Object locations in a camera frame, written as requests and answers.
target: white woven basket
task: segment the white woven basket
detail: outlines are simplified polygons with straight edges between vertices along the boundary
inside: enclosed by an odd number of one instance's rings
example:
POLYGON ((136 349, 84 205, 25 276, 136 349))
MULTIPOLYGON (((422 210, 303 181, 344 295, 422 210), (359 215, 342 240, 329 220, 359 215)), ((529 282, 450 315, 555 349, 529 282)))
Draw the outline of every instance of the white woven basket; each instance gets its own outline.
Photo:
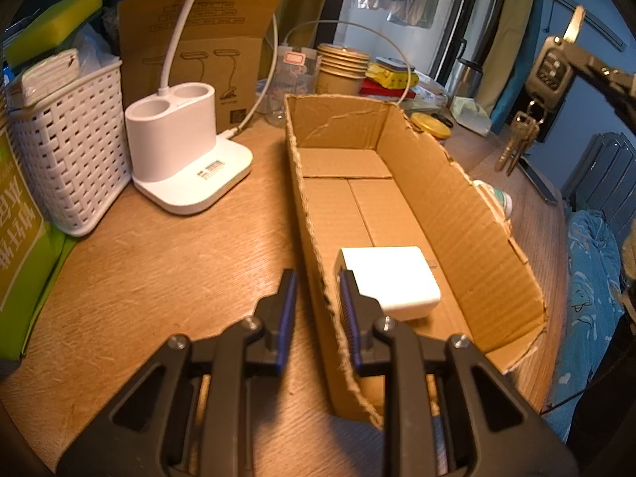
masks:
POLYGON ((121 62, 10 114, 10 142, 37 205, 59 229, 87 235, 130 180, 121 62))

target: lamp base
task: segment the lamp base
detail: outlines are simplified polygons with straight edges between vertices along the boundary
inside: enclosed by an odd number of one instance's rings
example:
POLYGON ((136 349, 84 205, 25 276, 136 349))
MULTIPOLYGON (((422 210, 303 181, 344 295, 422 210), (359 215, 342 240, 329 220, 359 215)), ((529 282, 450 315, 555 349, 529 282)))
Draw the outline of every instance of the lamp base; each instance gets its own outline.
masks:
POLYGON ((207 210, 252 169, 252 152, 245 146, 217 137, 214 148, 161 181, 135 177, 136 188, 161 208, 176 215, 207 210))

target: headboard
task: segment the headboard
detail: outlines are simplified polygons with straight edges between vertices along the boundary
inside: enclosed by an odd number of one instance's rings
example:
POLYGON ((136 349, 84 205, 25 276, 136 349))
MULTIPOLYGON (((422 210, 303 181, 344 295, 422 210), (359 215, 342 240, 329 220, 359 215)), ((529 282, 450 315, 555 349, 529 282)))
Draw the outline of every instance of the headboard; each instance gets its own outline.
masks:
POLYGON ((622 133, 594 135, 562 194, 575 211, 602 211, 620 249, 636 219, 636 148, 622 133))

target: wooden table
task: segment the wooden table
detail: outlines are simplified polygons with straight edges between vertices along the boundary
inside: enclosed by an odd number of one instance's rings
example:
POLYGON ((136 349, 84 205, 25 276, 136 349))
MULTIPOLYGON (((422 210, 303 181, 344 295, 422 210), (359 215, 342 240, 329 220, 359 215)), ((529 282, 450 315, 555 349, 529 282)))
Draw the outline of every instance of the wooden table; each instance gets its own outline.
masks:
MULTIPOLYGON (((165 339, 219 333, 300 272, 297 323, 282 385, 254 383, 259 476, 380 474, 382 436, 331 414, 308 300, 284 132, 260 121, 238 138, 252 173, 205 213, 175 217, 128 186, 71 253, 37 321, 28 354, 0 399, 51 467, 75 435, 165 339)), ((550 307, 551 341, 520 385, 539 407, 555 360, 565 303, 565 225, 521 173, 494 175, 498 142, 455 127, 448 150, 472 175, 508 191, 513 229, 550 307)))

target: metal bolt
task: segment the metal bolt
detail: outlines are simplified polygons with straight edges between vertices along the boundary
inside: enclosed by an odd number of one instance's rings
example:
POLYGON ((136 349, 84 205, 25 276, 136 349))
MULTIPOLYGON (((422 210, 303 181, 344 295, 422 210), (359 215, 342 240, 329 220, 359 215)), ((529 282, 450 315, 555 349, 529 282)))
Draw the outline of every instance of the metal bolt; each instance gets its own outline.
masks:
POLYGON ((463 333, 461 335, 455 334, 454 336, 451 336, 450 342, 454 347, 460 350, 469 347, 471 344, 471 340, 463 333))
POLYGON ((182 350, 188 345, 188 338, 184 335, 173 335, 168 339, 168 346, 173 350, 182 350))
POLYGON ((254 330, 258 330, 261 327, 261 320, 252 315, 248 315, 247 317, 243 318, 243 321, 241 321, 241 324, 248 330, 254 331, 254 330))
POLYGON ((378 330, 388 332, 389 330, 393 330, 393 328, 396 327, 396 324, 396 320, 387 315, 386 317, 378 319, 375 323, 375 327, 378 330))

